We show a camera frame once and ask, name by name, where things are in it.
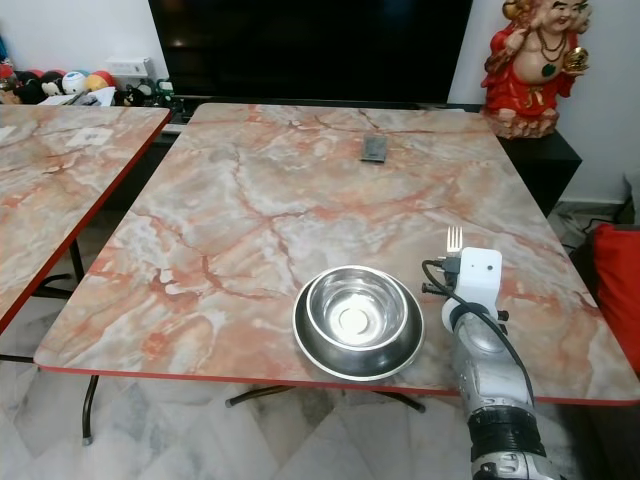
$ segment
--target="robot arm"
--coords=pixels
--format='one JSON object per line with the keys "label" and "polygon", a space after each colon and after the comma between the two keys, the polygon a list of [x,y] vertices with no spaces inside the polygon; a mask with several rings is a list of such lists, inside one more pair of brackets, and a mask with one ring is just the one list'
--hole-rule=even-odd
{"label": "robot arm", "polygon": [[[540,440],[528,377],[514,359],[520,362],[515,351],[510,351],[513,347],[499,336],[504,330],[498,319],[506,317],[495,306],[502,271],[500,252],[465,248],[459,259],[425,264],[442,265],[448,283],[455,286],[453,296],[464,303],[449,298],[442,317],[455,337],[453,368],[473,445],[472,479],[560,480]],[[424,268],[432,283],[451,297],[451,290],[447,293],[426,265]]]}

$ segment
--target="bowl rim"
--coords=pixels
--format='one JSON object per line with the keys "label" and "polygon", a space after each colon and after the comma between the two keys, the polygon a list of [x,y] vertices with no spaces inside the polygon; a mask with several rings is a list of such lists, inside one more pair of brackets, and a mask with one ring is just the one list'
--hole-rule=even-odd
{"label": "bowl rim", "polygon": [[[422,313],[422,308],[420,307],[420,303],[418,302],[418,299],[415,297],[415,295],[411,292],[411,290],[409,290],[406,285],[404,285],[402,282],[399,282],[398,280],[396,280],[394,277],[391,277],[395,282],[397,282],[397,285],[401,288],[403,288],[406,293],[409,294],[409,296],[411,297],[412,301],[415,303],[415,307],[417,309],[417,311],[419,312],[420,316],[419,316],[419,321],[420,321],[420,337],[418,339],[418,342],[416,343],[416,347],[414,349],[414,351],[411,353],[411,355],[409,356],[409,358],[407,358],[406,361],[404,361],[401,365],[398,365],[396,368],[389,370],[388,372],[385,373],[381,373],[378,375],[372,375],[369,377],[359,377],[356,375],[349,375],[349,374],[345,374],[345,373],[341,373],[338,371],[335,371],[329,367],[327,367],[326,365],[324,365],[320,360],[318,360],[317,358],[315,358],[308,350],[307,347],[305,346],[304,342],[302,341],[302,339],[300,338],[300,334],[298,333],[298,325],[296,323],[296,310],[297,310],[297,306],[300,303],[300,299],[302,298],[302,295],[304,294],[305,291],[309,290],[310,291],[310,285],[313,283],[313,281],[315,280],[310,280],[309,282],[307,282],[304,287],[302,287],[302,289],[300,289],[300,291],[298,292],[298,295],[296,296],[296,301],[293,304],[293,311],[291,312],[291,320],[292,320],[292,327],[293,327],[293,334],[296,338],[296,341],[298,343],[298,346],[300,347],[300,349],[302,350],[302,353],[304,353],[304,355],[307,357],[308,360],[311,361],[311,363],[313,363],[316,367],[318,367],[320,370],[333,375],[334,377],[337,378],[341,378],[343,380],[350,380],[352,382],[358,382],[358,383],[364,383],[364,382],[373,382],[376,380],[382,380],[388,377],[391,377],[395,374],[397,374],[398,372],[404,370],[405,368],[407,368],[409,365],[411,365],[415,359],[418,357],[418,355],[420,354],[420,352],[422,351],[422,348],[424,346],[424,338],[425,338],[425,330],[426,330],[426,325],[424,323],[424,314]],[[306,308],[304,310],[304,315],[305,317],[308,318],[308,316],[306,315]]]}
{"label": "bowl rim", "polygon": [[[396,290],[396,292],[398,293],[398,295],[402,299],[402,307],[404,309],[404,312],[403,312],[404,314],[402,316],[402,321],[400,322],[400,325],[396,329],[394,334],[390,338],[388,338],[387,340],[385,340],[384,342],[382,342],[380,344],[371,345],[371,346],[367,346],[367,347],[358,347],[358,346],[346,345],[344,343],[340,343],[340,342],[332,339],[331,337],[329,337],[329,335],[327,335],[318,326],[318,324],[316,323],[315,319],[313,318],[313,315],[311,313],[311,297],[313,296],[312,294],[313,294],[314,290],[317,289],[317,286],[318,286],[318,283],[320,282],[320,280],[322,280],[324,277],[326,277],[330,273],[337,272],[337,271],[340,271],[340,270],[347,270],[347,269],[364,270],[364,271],[367,271],[369,273],[373,273],[374,275],[377,275],[377,276],[381,277],[383,280],[388,281],[389,284],[393,286],[393,288]],[[404,292],[402,291],[402,289],[399,286],[400,282],[398,280],[396,280],[394,277],[392,277],[391,275],[389,275],[388,273],[385,273],[385,272],[383,272],[381,270],[376,270],[375,268],[364,267],[362,265],[342,265],[340,267],[329,268],[329,269],[319,273],[309,283],[311,283],[311,286],[309,287],[309,292],[307,293],[307,299],[305,301],[305,310],[306,310],[306,313],[307,313],[307,319],[311,323],[311,326],[314,328],[314,330],[316,332],[318,332],[318,334],[320,334],[320,336],[322,338],[324,338],[327,342],[335,345],[338,348],[342,348],[343,350],[350,350],[350,351],[354,351],[354,352],[367,352],[367,351],[371,351],[371,350],[378,350],[378,349],[384,348],[385,346],[387,346],[390,343],[394,342],[400,336],[402,331],[407,326],[407,321],[408,321],[408,317],[409,317],[409,305],[407,304],[407,299],[406,299],[406,297],[404,295]]]}

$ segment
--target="fork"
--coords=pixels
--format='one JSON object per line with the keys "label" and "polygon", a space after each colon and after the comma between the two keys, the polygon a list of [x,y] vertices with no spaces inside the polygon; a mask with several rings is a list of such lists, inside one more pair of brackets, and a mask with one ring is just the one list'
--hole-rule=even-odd
{"label": "fork", "polygon": [[447,255],[456,255],[462,250],[462,228],[449,227],[447,229]]}

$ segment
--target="white wall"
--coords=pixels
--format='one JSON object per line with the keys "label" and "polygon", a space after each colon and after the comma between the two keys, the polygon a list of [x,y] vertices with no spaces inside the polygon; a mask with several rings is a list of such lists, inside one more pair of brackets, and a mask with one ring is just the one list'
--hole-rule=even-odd
{"label": "white wall", "polygon": [[[502,3],[474,0],[451,103],[484,101],[489,41],[507,23]],[[592,67],[558,108],[559,130],[584,160],[564,198],[619,201],[623,172],[640,168],[640,1],[592,3],[592,27],[582,37]],[[151,57],[157,74],[167,75],[148,0],[0,0],[0,35],[23,69],[94,70],[111,55],[128,55]]]}
{"label": "white wall", "polygon": [[20,69],[99,70],[112,55],[167,65],[148,0],[0,0],[0,36]]}

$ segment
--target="red table edge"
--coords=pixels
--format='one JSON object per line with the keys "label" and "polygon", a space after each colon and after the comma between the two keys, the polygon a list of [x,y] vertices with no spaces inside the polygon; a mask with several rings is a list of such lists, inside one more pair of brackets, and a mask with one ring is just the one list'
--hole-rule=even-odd
{"label": "red table edge", "polygon": [[102,192],[102,195],[98,197],[98,200],[96,200],[93,206],[87,211],[87,213],[85,213],[84,217],[80,219],[78,224],[74,227],[71,233],[69,233],[67,238],[65,238],[64,241],[53,252],[53,255],[49,257],[49,260],[45,262],[45,264],[42,266],[40,271],[35,275],[35,277],[33,277],[33,280],[31,280],[31,282],[22,291],[22,293],[18,295],[18,298],[16,298],[16,301],[13,302],[13,305],[11,305],[11,307],[9,307],[9,309],[5,312],[2,318],[0,318],[0,334],[2,334],[2,332],[4,332],[4,330],[9,326],[9,324],[11,323],[11,320],[13,320],[13,317],[16,316],[16,314],[20,311],[23,305],[27,302],[29,297],[31,297],[31,294],[38,288],[38,285],[40,285],[40,282],[42,282],[42,280],[45,279],[45,277],[49,273],[49,270],[51,270],[53,266],[56,264],[56,262],[60,260],[60,257],[62,257],[64,252],[69,248],[71,243],[76,239],[76,237],[80,233],[80,230],[82,230],[89,223],[89,221],[95,216],[95,214],[98,213],[98,210],[100,210],[100,207],[102,207],[104,202],[107,200],[107,198],[109,198],[109,196],[116,189],[116,187],[120,185],[120,182],[122,181],[122,179],[127,176],[127,174],[133,168],[133,166],[138,162],[138,160],[140,160],[142,155],[144,155],[145,152],[149,149],[149,146],[151,145],[153,140],[155,140],[155,138],[160,134],[164,126],[169,122],[170,114],[171,114],[171,111],[167,110],[167,113],[164,119],[162,120],[162,122],[160,122],[158,127],[153,131],[153,133],[149,136],[149,138],[142,144],[142,146],[138,149],[136,154],[133,157],[131,157],[131,160],[129,160],[129,163],[127,163],[124,166],[124,168],[120,171],[120,173],[116,176],[116,178],[113,179],[113,182],[111,182],[111,184],[104,190],[104,192]]}
{"label": "red table edge", "polygon": [[[100,375],[107,377],[134,377],[134,378],[152,378],[159,380],[191,380],[202,382],[222,382],[222,383],[242,383],[256,385],[283,385],[302,388],[332,388],[340,390],[365,390],[380,392],[396,392],[405,395],[430,395],[434,397],[457,397],[457,390],[438,390],[429,388],[408,388],[394,387],[391,385],[371,386],[366,383],[331,383],[331,382],[304,382],[296,380],[269,380],[264,378],[243,378],[243,377],[216,377],[210,375],[187,375],[178,373],[141,373],[141,372],[122,372],[113,370],[90,370],[82,368],[65,368],[52,367],[35,362],[43,370],[56,373],[68,373],[79,375]],[[594,407],[631,407],[640,405],[640,397],[634,400],[596,400],[596,399],[578,399],[578,398],[558,398],[558,397],[536,397],[536,401],[540,403],[553,403],[562,405],[583,405]]]}

